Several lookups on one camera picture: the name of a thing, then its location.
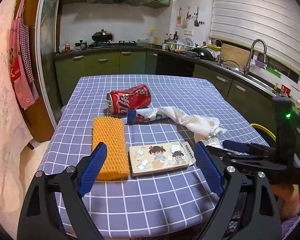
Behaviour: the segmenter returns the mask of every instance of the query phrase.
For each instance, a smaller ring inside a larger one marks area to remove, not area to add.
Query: crushed red can
[[[151,95],[146,85],[129,88],[123,91],[107,93],[106,104],[109,111],[115,114],[126,114],[127,110],[136,110],[149,106]]]

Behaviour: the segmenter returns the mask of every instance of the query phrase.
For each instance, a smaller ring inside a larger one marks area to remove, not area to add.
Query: green tray
[[[277,76],[278,78],[281,78],[281,74],[278,73],[277,71],[275,71],[274,69],[272,68],[269,68],[268,66],[266,66],[266,71],[270,72],[271,74]]]

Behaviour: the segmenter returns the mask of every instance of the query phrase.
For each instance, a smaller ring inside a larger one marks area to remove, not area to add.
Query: gas stove
[[[98,42],[89,45],[91,49],[104,48],[104,47],[121,47],[121,46],[138,46],[135,41],[119,41],[118,43]]]

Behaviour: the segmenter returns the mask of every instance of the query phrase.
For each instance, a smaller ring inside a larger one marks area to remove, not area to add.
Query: apron
[[[39,95],[34,86],[34,79],[30,65],[29,29],[23,24],[24,3],[25,0],[21,0],[17,17],[16,19],[12,19],[11,22],[10,73],[13,89],[19,104],[24,110],[26,110],[29,106],[34,104]],[[29,84],[34,89],[34,94],[31,91]]]

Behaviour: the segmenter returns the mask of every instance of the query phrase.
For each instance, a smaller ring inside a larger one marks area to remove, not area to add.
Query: table
[[[220,137],[265,144],[261,136],[206,80],[157,75],[106,75],[80,78],[39,166],[46,174],[59,173],[91,153],[92,120],[109,114],[106,94],[145,84],[151,106],[175,106],[187,114],[217,117],[228,132]],[[124,123],[126,116],[120,115]],[[171,119],[126,125],[129,146],[187,141],[193,133]],[[67,232],[73,232],[60,193],[56,199]],[[186,170],[98,181],[83,202],[105,238],[157,236],[207,220],[218,197],[211,193],[198,166]]]

